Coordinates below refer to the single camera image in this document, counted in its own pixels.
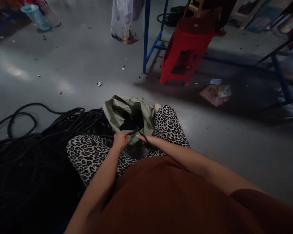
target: brown shirt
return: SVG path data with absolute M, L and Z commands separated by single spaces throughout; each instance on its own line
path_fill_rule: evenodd
M 227 196 L 167 156 L 119 179 L 95 233 L 293 233 L 293 210 L 255 190 Z

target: paper scrap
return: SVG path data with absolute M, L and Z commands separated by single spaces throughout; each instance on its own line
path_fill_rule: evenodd
M 212 85 L 220 85 L 221 81 L 222 81 L 221 79 L 211 79 L 209 83 Z

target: person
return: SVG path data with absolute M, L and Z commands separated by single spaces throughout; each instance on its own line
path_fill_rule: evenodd
M 192 150 L 171 107 L 158 108 L 154 124 L 141 160 L 121 154 L 129 131 L 111 148 L 97 136 L 71 139 L 69 158 L 88 187 L 65 234 L 293 233 L 293 209 Z

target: floor debris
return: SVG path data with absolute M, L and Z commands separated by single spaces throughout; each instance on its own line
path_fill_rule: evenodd
M 209 83 L 212 85 L 220 85 L 221 81 L 222 81 L 221 79 L 211 79 Z
M 229 100 L 231 89 L 229 85 L 209 85 L 200 92 L 200 95 L 213 106 L 218 107 Z
M 54 26 L 54 28 L 59 28 L 62 25 L 62 22 L 60 22 L 57 26 Z

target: forearm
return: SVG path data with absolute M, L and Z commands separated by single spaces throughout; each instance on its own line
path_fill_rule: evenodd
M 71 218 L 65 234 L 89 233 L 93 222 L 102 212 L 110 198 L 115 181 L 120 150 L 111 148 L 92 178 Z
M 152 144 L 177 161 L 187 171 L 215 185 L 225 194 L 230 195 L 238 189 L 254 189 L 263 192 L 234 171 L 192 149 L 159 138 L 156 138 Z
M 208 165 L 212 161 L 211 159 L 192 149 L 170 143 L 160 138 L 156 138 L 152 145 L 162 150 L 190 173 L 199 177 L 206 176 Z

